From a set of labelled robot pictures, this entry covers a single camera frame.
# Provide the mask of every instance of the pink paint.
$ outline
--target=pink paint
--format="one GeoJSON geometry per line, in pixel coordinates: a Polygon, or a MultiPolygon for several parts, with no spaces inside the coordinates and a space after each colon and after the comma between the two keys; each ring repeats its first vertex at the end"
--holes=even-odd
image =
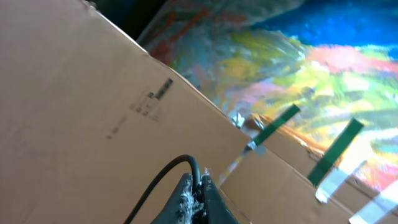
{"type": "Polygon", "coordinates": [[[309,53],[307,60],[327,66],[332,73],[366,73],[375,69],[398,74],[398,63],[367,57],[351,46],[317,47],[309,53]]]}
{"type": "Polygon", "coordinates": [[[361,179],[363,182],[380,191],[386,189],[397,180],[398,167],[388,164],[370,166],[369,176],[361,179]]]}

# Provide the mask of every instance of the green tape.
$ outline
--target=green tape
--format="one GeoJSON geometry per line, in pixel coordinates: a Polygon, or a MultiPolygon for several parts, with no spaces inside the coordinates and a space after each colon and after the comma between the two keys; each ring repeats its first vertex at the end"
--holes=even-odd
{"type": "Polygon", "coordinates": [[[333,164],[336,162],[336,160],[342,155],[342,153],[346,150],[351,141],[362,128],[363,124],[355,119],[352,119],[349,122],[344,131],[337,137],[336,141],[334,141],[323,158],[317,163],[317,165],[308,175],[308,179],[314,186],[318,186],[330,168],[333,167],[333,164]]]}
{"type": "Polygon", "coordinates": [[[260,132],[254,139],[254,143],[256,146],[259,146],[264,142],[276,129],[281,127],[286,121],[292,118],[295,114],[300,111],[300,108],[296,105],[292,105],[289,109],[285,110],[285,112],[280,115],[276,120],[271,122],[264,130],[260,132]]]}

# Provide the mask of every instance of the blue paint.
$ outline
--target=blue paint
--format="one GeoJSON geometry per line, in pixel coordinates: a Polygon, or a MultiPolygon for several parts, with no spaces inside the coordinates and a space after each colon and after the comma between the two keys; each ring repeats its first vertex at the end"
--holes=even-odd
{"type": "Polygon", "coordinates": [[[394,60],[398,60],[398,47],[390,50],[390,52],[388,53],[388,56],[390,56],[394,60]]]}
{"type": "MultiPolygon", "coordinates": [[[[308,0],[253,29],[281,30],[308,45],[398,44],[396,0],[308,0]]],[[[398,50],[390,55],[398,58],[398,50]]]]}
{"type": "Polygon", "coordinates": [[[397,145],[381,146],[380,151],[384,153],[398,153],[398,147],[397,145]]]}

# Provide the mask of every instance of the silver duct tape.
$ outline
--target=silver duct tape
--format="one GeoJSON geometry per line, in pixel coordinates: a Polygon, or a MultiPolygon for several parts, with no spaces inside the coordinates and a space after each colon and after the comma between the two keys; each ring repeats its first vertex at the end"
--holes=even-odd
{"type": "Polygon", "coordinates": [[[254,119],[254,122],[256,122],[256,125],[258,125],[262,130],[266,128],[266,126],[261,121],[254,119]]]}
{"type": "Polygon", "coordinates": [[[376,224],[398,206],[398,180],[383,190],[349,220],[351,224],[376,224]]]}
{"type": "Polygon", "coordinates": [[[352,143],[339,167],[334,168],[319,185],[315,193],[317,200],[320,203],[328,203],[329,198],[333,196],[346,179],[354,174],[373,155],[370,145],[364,146],[362,143],[360,145],[352,143]]]}
{"type": "Polygon", "coordinates": [[[236,111],[232,111],[229,113],[228,115],[229,120],[232,122],[233,125],[235,125],[235,127],[237,128],[242,128],[242,125],[245,122],[245,118],[242,117],[242,115],[236,111]]]}
{"type": "Polygon", "coordinates": [[[254,141],[250,141],[246,145],[246,147],[250,148],[251,150],[253,150],[257,154],[259,154],[260,156],[264,155],[267,151],[267,148],[264,145],[261,144],[261,145],[257,146],[254,141]]]}

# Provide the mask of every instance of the black plastic object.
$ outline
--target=black plastic object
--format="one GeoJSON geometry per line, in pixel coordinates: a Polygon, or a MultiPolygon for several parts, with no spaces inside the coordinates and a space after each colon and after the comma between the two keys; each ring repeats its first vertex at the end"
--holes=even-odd
{"type": "Polygon", "coordinates": [[[156,187],[156,185],[163,179],[163,177],[170,171],[172,170],[175,166],[179,165],[182,162],[188,162],[191,171],[192,171],[192,185],[193,189],[190,189],[190,194],[191,195],[198,195],[199,190],[200,190],[200,168],[198,165],[198,162],[195,160],[194,157],[190,155],[181,155],[177,156],[175,159],[170,161],[157,175],[156,177],[152,180],[152,182],[149,184],[145,192],[142,194],[141,198],[137,202],[136,206],[132,209],[130,215],[126,218],[126,221],[124,221],[124,224],[130,224],[131,221],[134,219],[134,217],[137,215],[138,211],[144,204],[144,202],[147,200],[148,196],[150,193],[153,191],[153,189],[156,187]]]}
{"type": "Polygon", "coordinates": [[[229,208],[226,206],[220,191],[208,175],[204,175],[201,179],[203,199],[205,203],[206,224],[238,224],[239,222],[232,215],[229,208]]]}
{"type": "MultiPolygon", "coordinates": [[[[197,200],[204,203],[204,210],[193,217],[193,224],[238,224],[222,199],[216,185],[208,175],[201,179],[202,185],[197,200]]],[[[192,175],[184,174],[177,184],[163,210],[152,221],[152,224],[175,224],[180,218],[181,194],[187,187],[191,189],[192,175]]]]}

